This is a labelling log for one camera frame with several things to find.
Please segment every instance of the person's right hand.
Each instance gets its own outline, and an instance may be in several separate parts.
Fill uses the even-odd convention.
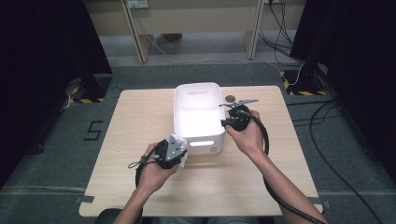
[[[260,119],[259,112],[250,110],[251,115]],[[262,130],[259,125],[253,120],[247,125],[242,132],[236,131],[230,125],[226,127],[227,133],[233,138],[239,150],[245,153],[248,157],[252,157],[257,153],[263,153],[263,138]]]

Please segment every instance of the white box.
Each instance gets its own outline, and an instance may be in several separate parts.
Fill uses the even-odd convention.
[[[185,138],[189,155],[221,152],[225,119],[221,91],[213,82],[180,85],[175,89],[175,134]]]

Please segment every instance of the black wire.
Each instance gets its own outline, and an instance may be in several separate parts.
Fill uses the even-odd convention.
[[[280,48],[279,48],[279,47],[281,47],[281,48],[288,48],[288,47],[282,46],[282,45],[278,45],[277,43],[275,44],[275,43],[271,42],[270,40],[268,40],[267,38],[265,38],[264,34],[259,34],[259,37],[265,42],[265,44],[267,44],[270,48],[274,49],[274,51],[275,51],[275,57],[276,57],[276,52],[279,52],[279,53],[281,53],[281,54],[283,54],[283,55],[285,55],[285,56],[287,56],[287,57],[293,59],[294,61],[296,61],[296,62],[298,62],[298,63],[303,63],[302,60],[297,59],[297,58],[294,58],[294,57],[291,57],[286,51],[284,51],[283,49],[280,49]],[[276,61],[277,61],[278,63],[282,64],[282,65],[285,65],[285,66],[301,66],[300,64],[297,64],[297,65],[296,65],[296,64],[285,64],[285,63],[282,63],[282,62],[280,62],[280,61],[277,59],[277,57],[276,57]]]
[[[290,37],[288,35],[288,29],[286,29],[286,20],[285,20],[286,2],[284,0],[282,0],[281,8],[282,8],[282,21],[283,21],[282,25],[283,25],[284,30],[285,30],[285,35],[288,37],[287,39],[289,40],[289,45],[293,46],[293,41],[290,39]]]
[[[276,20],[276,22],[277,22],[277,25],[278,25],[279,28],[280,28],[280,33],[283,35],[283,37],[285,37],[286,40],[289,41],[289,44],[292,43],[292,41],[290,40],[290,38],[289,38],[289,36],[288,36],[288,32],[286,31],[286,26],[285,26],[285,28],[283,28],[284,24],[286,24],[286,23],[285,23],[285,7],[284,7],[284,5],[281,4],[281,10],[282,10],[282,23],[279,22],[279,19],[277,18],[277,16],[276,16],[274,10],[272,9],[272,4],[270,4],[270,10],[271,10],[272,14],[274,15],[274,18],[275,18],[275,20]]]
[[[313,124],[320,124],[321,122],[323,122],[325,119],[335,119],[335,118],[339,118],[344,116],[343,114],[341,115],[334,115],[334,116],[328,116],[328,117],[323,117],[323,118],[319,118],[321,119],[321,121],[313,123]],[[298,119],[298,120],[293,120],[294,121],[303,121],[303,120],[310,120],[310,119]],[[296,124],[294,125],[294,127],[301,127],[301,126],[305,126],[305,125],[309,125],[310,123],[304,123],[304,124]]]
[[[321,122],[323,122],[323,121],[324,121],[325,119],[327,119],[327,118],[337,118],[337,117],[343,116],[343,115],[341,114],[341,115],[337,115],[337,116],[329,116],[329,117],[327,117],[327,114],[330,112],[330,110],[333,109],[333,108],[335,108],[335,107],[337,107],[337,106],[335,105],[335,106],[329,107],[329,108],[326,110],[326,113],[324,113],[323,117],[322,117],[322,118],[318,118],[318,119],[320,119],[320,121],[319,121],[319,122],[316,122],[316,123],[314,123],[314,124],[320,124]],[[293,122],[298,122],[298,121],[306,121],[306,120],[311,120],[311,119],[294,119],[294,120],[292,120],[292,121],[293,121]],[[298,124],[298,125],[294,125],[294,127],[305,126],[305,125],[308,125],[308,124],[310,124],[310,123]]]
[[[281,30],[282,30],[282,28],[280,28],[279,33],[277,34],[275,45],[277,45],[277,42],[279,41],[279,37],[280,37]],[[280,63],[280,64],[282,64],[282,65],[285,65],[284,63],[280,62],[280,61],[277,59],[276,50],[274,50],[274,56],[275,56],[276,61],[277,61],[278,63]]]
[[[311,102],[301,102],[301,103],[291,103],[291,104],[286,104],[286,105],[309,105],[309,104],[321,104],[321,103],[329,103],[333,102],[334,100],[328,100],[328,101],[311,101]]]
[[[329,168],[338,176],[338,178],[340,178],[354,193],[356,196],[358,196],[358,198],[364,203],[364,205],[370,210],[370,212],[373,214],[373,216],[375,217],[375,219],[377,220],[378,223],[382,223],[382,221],[379,219],[378,215],[375,213],[375,211],[373,210],[373,208],[363,199],[363,197],[361,197],[361,195],[343,178],[341,177],[341,175],[339,175],[337,173],[337,171],[330,165],[330,163],[327,161],[327,159],[324,157],[322,151],[319,149],[317,141],[315,140],[314,134],[313,134],[313,129],[312,129],[312,125],[313,120],[315,118],[315,115],[326,105],[330,104],[331,102],[333,102],[334,100],[323,104],[311,117],[310,123],[309,123],[309,133],[312,139],[312,142],[315,145],[315,148],[317,149],[320,157],[324,160],[324,162],[326,162],[326,164],[329,166]]]
[[[131,164],[128,165],[128,168],[129,168],[129,169],[132,169],[132,168],[134,168],[134,167],[136,167],[137,165],[140,165],[140,164],[143,164],[143,166],[146,166],[147,164],[157,162],[157,161],[149,161],[149,162],[147,162],[147,160],[149,159],[149,157],[152,155],[152,153],[154,153],[154,151],[155,151],[156,149],[157,149],[157,147],[154,147],[147,155],[143,155],[143,156],[140,158],[140,161],[131,162]]]
[[[248,117],[248,118],[250,118],[250,119],[253,119],[253,120],[259,125],[260,129],[262,130],[262,137],[264,138],[264,144],[265,144],[265,145],[264,145],[264,152],[265,152],[265,154],[268,155],[268,153],[269,153],[269,137],[268,137],[268,132],[267,132],[267,130],[265,129],[265,127],[264,127],[264,125],[262,124],[262,122],[261,122],[258,118],[256,118],[256,117],[250,115],[248,112],[243,111],[243,110],[237,110],[235,114],[236,114],[237,116],[242,115],[242,116]],[[279,205],[281,205],[282,207],[288,209],[288,210],[291,211],[293,214],[295,214],[295,215],[297,215],[297,216],[299,216],[299,217],[302,217],[302,218],[304,218],[304,219],[306,219],[306,220],[308,220],[308,221],[310,221],[310,222],[312,222],[312,223],[324,224],[324,222],[318,220],[317,218],[311,217],[311,216],[309,216],[307,213],[304,213],[304,212],[300,211],[299,209],[297,209],[297,208],[295,208],[295,207],[289,205],[288,203],[284,202],[283,200],[281,200],[281,199],[279,198],[279,196],[277,196],[276,193],[272,190],[271,186],[269,186],[269,184],[266,182],[265,178],[262,177],[262,179],[263,179],[263,181],[264,181],[265,187],[267,188],[269,194],[271,195],[271,197],[272,197],[277,203],[279,203]]]

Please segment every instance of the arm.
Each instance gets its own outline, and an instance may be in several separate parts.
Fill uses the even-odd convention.
[[[156,145],[150,144],[146,152],[150,152]],[[169,176],[176,171],[177,165],[169,170],[161,168],[155,162],[146,165],[142,170],[139,185],[132,193],[131,198],[125,204],[114,223],[134,223],[151,194],[160,189]]]
[[[260,118],[257,111],[251,111],[252,115]],[[254,120],[251,120],[247,128],[242,132],[237,132],[232,127],[227,126],[227,133],[233,138],[239,150],[245,153],[262,173],[268,185],[274,190],[281,200],[300,211],[315,217],[325,223],[326,218],[318,209],[308,201],[305,195],[272,163],[270,158],[263,151],[262,131]],[[288,223],[311,223],[299,217],[289,210],[280,206],[283,216]]]

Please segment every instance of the gray carpet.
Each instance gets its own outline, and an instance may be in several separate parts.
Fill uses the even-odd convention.
[[[331,223],[376,223],[367,207],[333,173],[313,144],[306,124],[322,104],[290,105],[331,100],[330,94],[287,95],[278,70],[267,63],[114,67],[113,73],[103,103],[70,105],[53,123],[43,143],[44,153],[26,155],[22,159],[0,191],[0,223],[93,223],[94,217],[78,214],[78,199],[88,185],[120,92],[175,88],[184,83],[207,81],[220,86],[279,86],[325,204],[326,218]],[[396,223],[395,185],[382,165],[364,152],[363,144],[342,115],[337,103],[320,111],[318,118],[327,118],[313,126],[318,146],[332,167],[374,208],[383,223]],[[87,133],[92,121],[101,121],[93,126],[101,133],[98,140],[84,141],[96,136],[96,133]],[[276,223],[284,223],[283,218],[276,217]]]

